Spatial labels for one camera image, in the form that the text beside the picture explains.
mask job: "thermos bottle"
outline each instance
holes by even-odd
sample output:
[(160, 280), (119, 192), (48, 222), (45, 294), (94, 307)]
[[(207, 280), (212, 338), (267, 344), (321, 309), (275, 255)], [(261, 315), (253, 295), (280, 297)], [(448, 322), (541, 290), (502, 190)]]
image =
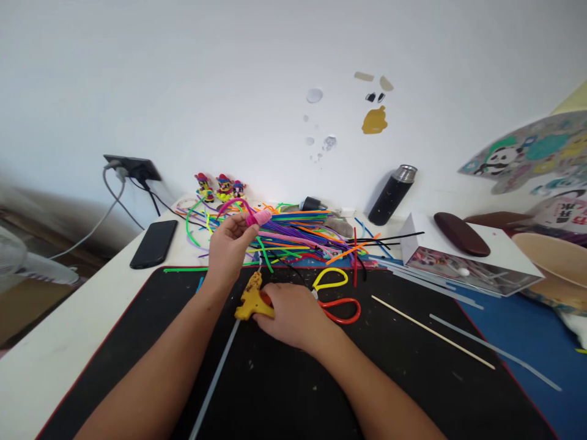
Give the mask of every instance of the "thermos bottle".
[(408, 189), (414, 183), (416, 171), (418, 171), (416, 167), (401, 165), (393, 172), (369, 213), (368, 218), (371, 223), (382, 226), (389, 221)]

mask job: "scissors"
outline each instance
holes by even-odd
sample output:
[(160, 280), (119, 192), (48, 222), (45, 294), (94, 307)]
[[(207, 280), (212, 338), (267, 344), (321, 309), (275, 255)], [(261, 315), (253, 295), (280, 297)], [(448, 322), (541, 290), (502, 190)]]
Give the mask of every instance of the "scissors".
[[(344, 277), (344, 281), (320, 285), (319, 284), (320, 280), (322, 279), (324, 274), (327, 272), (338, 272), (339, 274), (341, 274)], [(347, 274), (343, 270), (340, 270), (339, 268), (326, 268), (318, 274), (316, 281), (314, 281), (314, 284), (312, 284), (312, 288), (313, 288), (312, 295), (314, 295), (315, 299), (318, 301), (318, 304), (320, 304), (320, 307), (323, 309), (329, 309), (331, 307), (338, 306), (340, 304), (355, 303), (356, 312), (353, 317), (348, 318), (348, 319), (335, 317), (329, 311), (324, 310), (324, 313), (326, 313), (326, 316), (328, 318), (332, 319), (334, 322), (339, 323), (339, 324), (353, 324), (353, 323), (355, 323), (357, 321), (357, 319), (359, 319), (359, 316), (361, 316), (361, 304), (359, 304), (359, 302), (355, 298), (341, 298), (341, 299), (337, 299), (335, 301), (321, 302), (318, 299), (318, 291), (323, 288), (339, 287), (339, 286), (345, 285), (348, 282), (349, 282), (349, 277), (347, 276)]]

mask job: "black phone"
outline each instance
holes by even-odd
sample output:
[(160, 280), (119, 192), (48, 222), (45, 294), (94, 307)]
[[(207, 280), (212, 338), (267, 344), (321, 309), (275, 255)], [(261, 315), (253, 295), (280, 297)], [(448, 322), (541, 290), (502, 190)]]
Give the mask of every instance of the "black phone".
[(165, 261), (177, 220), (151, 223), (130, 262), (131, 269), (146, 269)]

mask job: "power outlet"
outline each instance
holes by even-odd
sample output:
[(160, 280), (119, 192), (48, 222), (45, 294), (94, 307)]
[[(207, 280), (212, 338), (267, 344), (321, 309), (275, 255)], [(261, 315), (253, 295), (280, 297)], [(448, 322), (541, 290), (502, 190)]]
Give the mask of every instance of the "power outlet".
[(108, 162), (118, 160), (122, 166), (128, 171), (128, 176), (141, 180), (162, 180), (157, 172), (155, 165), (150, 159), (129, 158), (124, 156), (104, 155), (104, 159)]

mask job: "yellow scissors handle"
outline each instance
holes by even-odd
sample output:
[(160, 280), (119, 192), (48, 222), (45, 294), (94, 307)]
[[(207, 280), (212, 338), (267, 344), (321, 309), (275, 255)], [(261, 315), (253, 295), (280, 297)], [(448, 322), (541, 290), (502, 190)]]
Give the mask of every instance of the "yellow scissors handle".
[[(344, 281), (339, 281), (337, 283), (330, 283), (330, 284), (322, 284), (320, 285), (320, 280), (322, 279), (322, 276), (326, 273), (326, 272), (338, 272), (339, 274), (341, 274), (344, 277)], [(312, 284), (312, 287), (314, 288), (314, 290), (316, 292), (318, 292), (320, 289), (323, 288), (330, 288), (330, 287), (339, 287), (342, 286), (346, 283), (349, 282), (349, 277), (347, 276), (347, 274), (339, 269), (339, 268), (326, 268), (324, 269), (322, 272), (320, 272), (318, 274), (318, 276), (316, 277), (316, 281), (314, 281), (314, 284)]]

